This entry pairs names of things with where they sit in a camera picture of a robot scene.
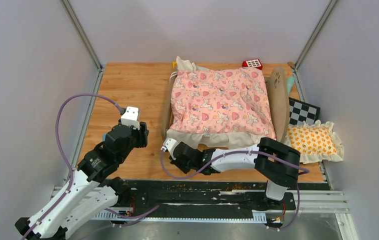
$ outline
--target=black and white checkerboard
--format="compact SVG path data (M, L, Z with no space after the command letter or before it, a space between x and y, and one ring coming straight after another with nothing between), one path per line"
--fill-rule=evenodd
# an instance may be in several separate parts
M319 119L321 108L289 98L289 125L302 125L303 121L312 125Z

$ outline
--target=white fabric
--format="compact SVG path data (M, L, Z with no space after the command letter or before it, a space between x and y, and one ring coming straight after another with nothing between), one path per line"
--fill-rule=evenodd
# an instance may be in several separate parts
M335 145L336 154L327 154L327 153L321 153L321 154L305 154L302 153L300 155L300 163L302 164L312 164L312 163L318 163L322 162L322 160L328 160L332 162L340 162L343 160L344 157L344 147L341 143L341 139L338 137L338 135L333 132L333 126L334 123L331 121L327 121L325 124L322 124L320 120L317 120L313 125L307 124L305 121L303 121L303 128L318 128L318 127L326 127L328 130L328 133L331 137L332 142ZM291 140L288 136L288 132L285 136L284 144L291 147Z
M176 57L177 69L179 70L188 70L191 72L194 71L208 71L208 68L197 66L195 63L190 62L190 60L182 60L179 56Z

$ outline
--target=orange patterned pillow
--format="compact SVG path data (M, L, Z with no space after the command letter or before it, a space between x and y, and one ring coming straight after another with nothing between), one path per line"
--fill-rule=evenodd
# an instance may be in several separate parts
M344 148L337 134L332 132L333 126L330 121L321 124L319 120L313 125L289 126L285 143L301 153L300 162L303 164L324 159L342 161Z

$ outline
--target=wooden floor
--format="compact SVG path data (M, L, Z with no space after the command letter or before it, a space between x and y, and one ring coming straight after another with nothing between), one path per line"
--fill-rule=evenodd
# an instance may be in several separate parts
M236 69L241 66L240 63L200 63L199 65L212 70ZM287 64L264 64L263 74L269 76L276 66L284 67L287 77L292 76L291 68ZM163 143L161 136L163 108L165 98L170 98L167 92L172 71L171 63L107 64L98 93L113 99L121 107L138 107L139 120L146 122L149 129L148 146L132 150L125 162L110 176L111 178L171 179L163 172L160 165L160 148ZM299 99L296 86L293 87L290 97ZM103 99L95 101L79 159L102 140L103 134L109 132L111 127L118 123L119 118L119 112L111 103ZM169 164L168 153L165 154L164 162L173 175L184 176L176 166ZM323 181L318 163L307 164L304 167L310 169L310 173L300 176L299 182ZM255 169L241 169L210 176L198 174L192 180L264 182L267 179Z

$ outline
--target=purple cable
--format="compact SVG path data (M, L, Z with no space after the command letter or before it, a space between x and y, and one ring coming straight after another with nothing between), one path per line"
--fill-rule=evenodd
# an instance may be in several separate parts
M280 230L285 230L285 229L291 227L291 225L293 225L293 223L296 221L297 215L299 214L299 209L300 209L300 189L299 189L299 185L297 184L297 208L295 209L294 218L286 226L278 227L278 228L276 228L276 227L269 227L269 228L272 230L280 231Z
M301 166L297 166L297 165L294 165L292 163L289 163L287 161L284 161L274 155L270 155L266 152L262 152L262 151L247 151L247 150L235 150L235 151L229 151L229 152L225 152L225 154L223 155L219 155L219 156L216 156L215 158L213 158L212 160L210 160L208 163L206 163L204 166L202 166L200 169L198 169L196 172L194 172L193 174L190 174L190 175L187 175L187 176L174 176L172 175L170 172L168 172L168 170L166 169L165 167L165 164L163 162L163 154L165 152L163 150L160 151L160 164L161 164L161 167L163 168L163 171L171 178L173 179L177 179L177 180L184 180L184 179L190 179L192 177L194 177L195 175L201 173L201 171L203 171L205 168L207 168L208 166L210 166L214 161L218 160L218 159L221 159L221 158L224 158L226 156L229 156L229 155L233 155L233 154L258 154L258 155L263 155L263 156L266 156L268 158L271 158L275 161L278 161L284 165L287 165L287 166L290 166L294 169L297 169L297 170L301 170L303 172L300 172L298 175L303 175L303 174L308 174L310 172L309 169L307 168L304 168L304 167L301 167Z
M60 143L60 135L59 135L60 116L62 115L62 111L68 102L70 102L72 99L75 99L77 97L82 97L82 96L91 96L91 97L97 97L97 98L107 100L110 103L112 103L119 110L120 113L122 113L124 111L123 108L121 108L115 101L111 100L110 98L103 96L103 95L99 95L99 94L95 94L95 93L89 93L89 92L79 93L79 94L73 95L73 96L69 97L68 99L66 99L66 101L63 102L60 109L58 110L57 119L55 120L55 139L57 140L58 150L60 150L60 154L63 157L63 160L66 163L67 168L69 170L69 174L70 174L69 184L67 185L66 192L68 192L70 190L70 188L72 188L74 175L73 175L72 165L70 164L70 162L69 162L69 160L65 154L65 151L63 151L62 144ZM67 194L66 192L63 192L61 194L61 196L57 199L57 201L55 201L55 203L50 208L48 208L47 211L45 211L44 214L42 214L42 216L40 218L38 218L36 220L36 222L26 231L26 233L23 235L21 240L25 240L26 237L29 235L29 233L31 233L37 227L37 222L41 222L65 198L65 196Z
M114 214L114 215L116 215L116 216L118 216L118 217L120 217L120 218L122 218L122 219L138 219L138 218L144 218L144 217L146 216L146 214L148 213L148 212L146 212L146 213L143 213L143 214L138 215L138 216L125 216L125 215L119 214L119 213L117 213L117 212L115 212L114 210L111 210L111 209L109 209L109 208L106 208L106 209L104 209L104 210L106 210L106 211L108 211L108 212L110 212L110 213L112 213L112 214Z
M121 227L129 227L129 226L132 226L132 225L135 225L135 224L141 222L145 217L147 217L147 215L151 214L152 212L154 212L154 211L155 211L156 209L158 209L158 208L159 208L159 205L153 207L150 211L148 211L148 212L146 212L146 213L144 213L144 214L139 215L139 216L141 216L141 217L138 218L137 220L133 221L133 222L125 223L125 224L119 224L119 228L121 228ZM111 212L111 213L114 212L116 215L122 217L122 215L118 214L117 212L115 212L115 211L113 211L113 210L111 210L111 211L109 211L109 212ZM100 227L100 228L94 230L93 232L90 232L90 233L87 234L86 236L79 238L78 240L86 239L87 237L89 237L89 236L91 236L91 235L93 235L93 234L96 234L96 233L98 233L98 232L100 232L100 231L102 231L102 230L104 230L104 229L115 228L116 226L117 226L117 224L109 224L109 225L102 226L102 227Z

